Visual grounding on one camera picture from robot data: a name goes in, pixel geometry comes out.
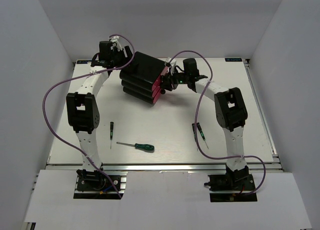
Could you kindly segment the black drawer cabinet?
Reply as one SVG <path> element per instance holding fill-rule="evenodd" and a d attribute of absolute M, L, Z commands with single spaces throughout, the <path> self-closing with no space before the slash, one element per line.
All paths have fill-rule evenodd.
<path fill-rule="evenodd" d="M 135 52 L 131 64 L 119 74 L 123 91 L 154 105 L 161 95 L 161 89 L 158 87 L 152 91 L 152 86 L 164 67 L 163 60 Z"/>

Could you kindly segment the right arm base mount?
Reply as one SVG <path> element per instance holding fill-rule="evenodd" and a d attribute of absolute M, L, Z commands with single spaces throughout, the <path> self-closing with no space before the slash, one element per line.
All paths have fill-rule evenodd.
<path fill-rule="evenodd" d="M 232 171 L 226 167 L 225 174 L 208 176 L 208 182 L 203 184 L 208 188 L 212 203 L 244 203 L 257 202 L 253 190 L 256 189 L 252 174 L 246 166 L 241 170 Z"/>

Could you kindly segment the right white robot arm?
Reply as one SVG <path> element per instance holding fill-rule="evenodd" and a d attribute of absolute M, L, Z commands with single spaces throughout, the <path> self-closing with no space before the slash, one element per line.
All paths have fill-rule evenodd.
<path fill-rule="evenodd" d="M 186 84 L 189 89 L 206 96 L 214 102 L 215 115 L 222 127 L 226 141 L 226 167 L 231 174 L 226 176 L 226 185 L 236 190 L 244 183 L 242 174 L 245 169 L 243 132 L 248 112 L 241 90 L 225 88 L 207 76 L 201 75 L 194 58 L 183 60 L 183 70 L 178 72 L 177 61 L 168 57 L 165 60 L 165 74 L 161 77 L 161 89 L 172 91 L 178 85 Z"/>

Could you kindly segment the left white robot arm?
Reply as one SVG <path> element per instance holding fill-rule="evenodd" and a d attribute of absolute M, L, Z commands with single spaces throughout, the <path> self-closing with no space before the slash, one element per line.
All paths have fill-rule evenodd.
<path fill-rule="evenodd" d="M 102 168 L 99 157 L 96 129 L 100 123 L 100 113 L 96 96 L 104 82 L 109 78 L 111 69 L 126 65 L 132 58 L 127 45 L 122 47 L 119 36 L 113 36 L 99 43 L 99 52 L 91 60 L 90 76 L 74 93 L 66 96 L 67 119 L 78 137 L 82 154 L 82 169 L 94 172 Z"/>

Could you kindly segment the pink top drawer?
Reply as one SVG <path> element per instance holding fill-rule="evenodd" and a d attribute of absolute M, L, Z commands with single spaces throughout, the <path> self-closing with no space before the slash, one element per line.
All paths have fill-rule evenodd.
<path fill-rule="evenodd" d="M 162 77 L 165 76 L 168 72 L 168 67 L 165 66 L 161 74 L 158 76 L 158 78 L 155 80 L 155 82 L 152 85 L 152 91 L 154 91 L 156 88 L 160 87 L 160 84 L 162 82 Z"/>

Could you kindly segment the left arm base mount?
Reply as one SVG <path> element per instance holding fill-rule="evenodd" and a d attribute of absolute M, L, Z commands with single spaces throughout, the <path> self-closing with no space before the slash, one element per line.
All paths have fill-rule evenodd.
<path fill-rule="evenodd" d="M 120 200 L 125 191 L 126 177 L 99 171 L 78 169 L 73 198 L 76 200 Z"/>

